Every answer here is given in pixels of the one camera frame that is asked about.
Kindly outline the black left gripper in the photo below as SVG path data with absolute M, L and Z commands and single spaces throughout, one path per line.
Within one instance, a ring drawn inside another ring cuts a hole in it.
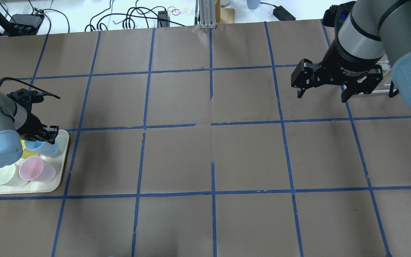
M 32 113 L 27 115 L 24 124 L 19 128 L 19 136 L 24 141 L 40 141 L 54 144 L 59 134 L 59 126 L 47 126 Z

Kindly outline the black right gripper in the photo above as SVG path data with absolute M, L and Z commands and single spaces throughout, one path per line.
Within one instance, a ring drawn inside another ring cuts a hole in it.
M 300 60 L 291 75 L 291 87 L 297 89 L 297 98 L 302 98 L 306 90 L 324 85 L 343 86 L 345 82 L 360 79 L 369 72 L 379 59 L 365 60 L 348 53 L 334 39 L 320 63 L 309 59 Z M 345 104 L 354 91 L 344 89 L 341 102 Z

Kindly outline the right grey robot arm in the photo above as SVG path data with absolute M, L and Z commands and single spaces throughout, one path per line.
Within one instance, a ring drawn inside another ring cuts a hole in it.
M 371 94 L 383 80 L 378 62 L 387 56 L 391 67 L 390 96 L 401 94 L 411 110 L 411 0 L 356 0 L 332 5 L 323 25 L 335 38 L 320 63 L 302 59 L 291 86 L 302 98 L 306 90 L 344 86 L 341 102 Z

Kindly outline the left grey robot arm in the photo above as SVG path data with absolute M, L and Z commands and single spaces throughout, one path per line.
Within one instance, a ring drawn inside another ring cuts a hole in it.
M 0 88 L 7 80 L 0 80 Z M 45 96 L 57 95 L 32 86 L 32 90 L 19 89 L 9 94 L 0 91 L 0 168 L 14 164 L 22 157 L 21 141 L 44 142 L 54 145 L 59 134 L 58 126 L 47 126 L 32 113 L 32 105 L 44 101 Z

